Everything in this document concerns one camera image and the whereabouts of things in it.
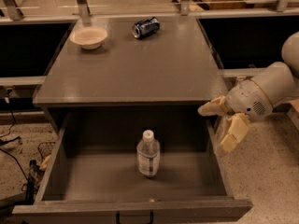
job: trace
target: water bottle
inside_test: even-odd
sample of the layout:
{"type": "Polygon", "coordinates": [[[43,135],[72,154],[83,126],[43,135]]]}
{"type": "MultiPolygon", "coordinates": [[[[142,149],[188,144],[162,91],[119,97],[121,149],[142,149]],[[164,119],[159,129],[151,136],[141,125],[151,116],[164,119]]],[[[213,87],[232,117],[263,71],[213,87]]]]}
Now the water bottle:
{"type": "Polygon", "coordinates": [[[151,178],[157,174],[160,162],[160,144],[151,130],[143,132],[137,145],[138,169],[142,175],[151,178]]]}

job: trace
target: bowl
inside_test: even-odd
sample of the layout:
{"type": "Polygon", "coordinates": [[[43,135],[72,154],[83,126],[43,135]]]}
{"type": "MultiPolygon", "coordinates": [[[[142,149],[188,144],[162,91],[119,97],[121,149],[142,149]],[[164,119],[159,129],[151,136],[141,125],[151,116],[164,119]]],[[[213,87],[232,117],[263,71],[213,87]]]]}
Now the bowl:
{"type": "Polygon", "coordinates": [[[107,31],[102,27],[90,26],[71,33],[70,40],[83,49],[97,49],[107,38],[107,31]]]}

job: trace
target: concrete floor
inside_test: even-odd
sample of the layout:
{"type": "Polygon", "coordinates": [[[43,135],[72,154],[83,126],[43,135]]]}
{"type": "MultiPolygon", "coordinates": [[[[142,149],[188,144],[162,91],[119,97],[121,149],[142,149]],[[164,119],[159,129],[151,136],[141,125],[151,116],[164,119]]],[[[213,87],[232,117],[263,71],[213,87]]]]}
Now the concrete floor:
{"type": "MultiPolygon", "coordinates": [[[[25,172],[28,163],[40,163],[37,147],[54,141],[56,134],[42,114],[16,114],[17,124],[6,138],[21,136],[18,141],[1,148],[15,155],[25,172]]],[[[0,114],[0,135],[7,133],[9,114],[0,114]]],[[[276,113],[263,122],[250,125],[249,134],[229,156],[223,158],[234,195],[251,199],[253,208],[239,224],[299,223],[299,132],[285,113],[276,113]]],[[[24,177],[16,162],[0,152],[0,199],[21,192],[24,177]]],[[[1,224],[21,224],[10,214],[0,212],[1,224]]]]}

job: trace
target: bottle cap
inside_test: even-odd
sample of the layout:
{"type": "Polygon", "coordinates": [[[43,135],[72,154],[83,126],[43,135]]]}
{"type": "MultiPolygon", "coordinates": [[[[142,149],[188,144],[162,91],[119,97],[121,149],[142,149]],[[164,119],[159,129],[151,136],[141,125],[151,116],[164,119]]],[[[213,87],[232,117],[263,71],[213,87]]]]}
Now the bottle cap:
{"type": "Polygon", "coordinates": [[[153,131],[151,130],[146,130],[143,132],[143,141],[145,142],[151,142],[154,139],[154,134],[153,131]]]}

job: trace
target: soda can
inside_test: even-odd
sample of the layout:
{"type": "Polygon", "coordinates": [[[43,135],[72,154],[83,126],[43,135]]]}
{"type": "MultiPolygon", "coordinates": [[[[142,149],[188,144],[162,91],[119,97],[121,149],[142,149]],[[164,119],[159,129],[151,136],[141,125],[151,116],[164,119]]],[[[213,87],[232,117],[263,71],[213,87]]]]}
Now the soda can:
{"type": "Polygon", "coordinates": [[[144,19],[136,22],[132,27],[134,38],[142,39],[155,34],[160,29],[160,23],[157,18],[144,19]]]}

